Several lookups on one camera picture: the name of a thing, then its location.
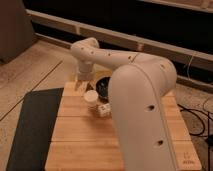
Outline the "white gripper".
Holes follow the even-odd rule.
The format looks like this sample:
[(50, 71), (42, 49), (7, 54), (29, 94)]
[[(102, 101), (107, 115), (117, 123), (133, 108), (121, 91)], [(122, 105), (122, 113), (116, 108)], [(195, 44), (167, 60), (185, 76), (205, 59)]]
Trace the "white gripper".
[(93, 72), (93, 64), (92, 63), (78, 63), (78, 79), (82, 81), (77, 81), (75, 83), (75, 90), (76, 91), (85, 91), (86, 90), (86, 82), (92, 80), (94, 77)]

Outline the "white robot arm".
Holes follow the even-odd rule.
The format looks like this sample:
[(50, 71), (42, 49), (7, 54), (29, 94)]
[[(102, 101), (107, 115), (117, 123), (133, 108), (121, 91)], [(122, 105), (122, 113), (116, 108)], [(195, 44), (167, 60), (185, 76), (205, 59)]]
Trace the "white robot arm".
[(175, 87), (171, 61), (141, 52), (102, 49), (94, 38), (77, 41), (78, 78), (91, 80), (93, 66), (113, 70), (108, 98), (125, 171), (179, 171), (162, 106)]

